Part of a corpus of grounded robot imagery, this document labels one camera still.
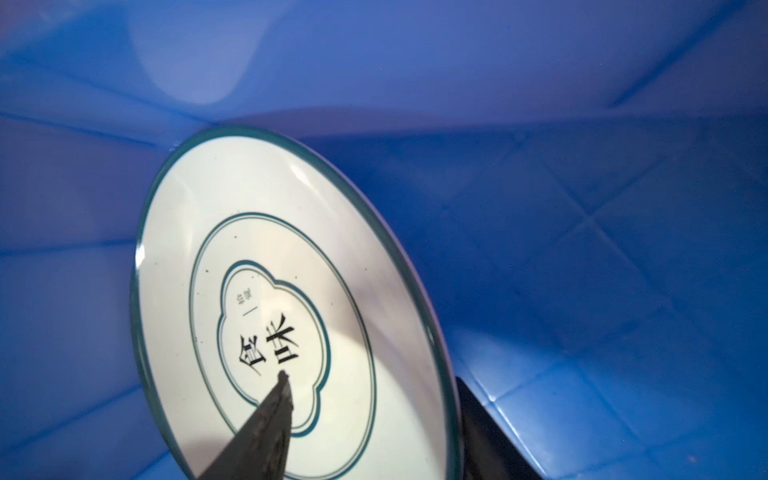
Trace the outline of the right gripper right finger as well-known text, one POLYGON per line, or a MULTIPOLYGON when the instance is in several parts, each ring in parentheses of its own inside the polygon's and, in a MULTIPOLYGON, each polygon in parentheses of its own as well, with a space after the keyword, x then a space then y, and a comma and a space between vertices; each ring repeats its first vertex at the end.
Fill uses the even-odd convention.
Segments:
POLYGON ((466 383, 456 378, 466 480, 541 480, 466 383))

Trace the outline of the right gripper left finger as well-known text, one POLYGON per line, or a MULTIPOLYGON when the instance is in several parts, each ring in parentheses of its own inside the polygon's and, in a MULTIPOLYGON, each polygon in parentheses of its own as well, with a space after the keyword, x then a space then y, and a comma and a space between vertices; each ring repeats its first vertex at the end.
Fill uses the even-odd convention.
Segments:
POLYGON ((289 375, 280 371, 277 384, 199 479, 283 479, 292 412, 289 375))

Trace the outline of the green rim clover plate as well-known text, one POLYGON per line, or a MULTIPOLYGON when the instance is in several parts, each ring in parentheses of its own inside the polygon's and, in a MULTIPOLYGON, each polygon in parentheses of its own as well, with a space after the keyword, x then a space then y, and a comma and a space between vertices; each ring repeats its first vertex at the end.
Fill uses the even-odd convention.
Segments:
POLYGON ((188 478, 285 373, 289 479, 459 479, 440 324, 364 194, 302 143, 247 126, 183 141, 144 202, 130 286, 143 389, 188 478))

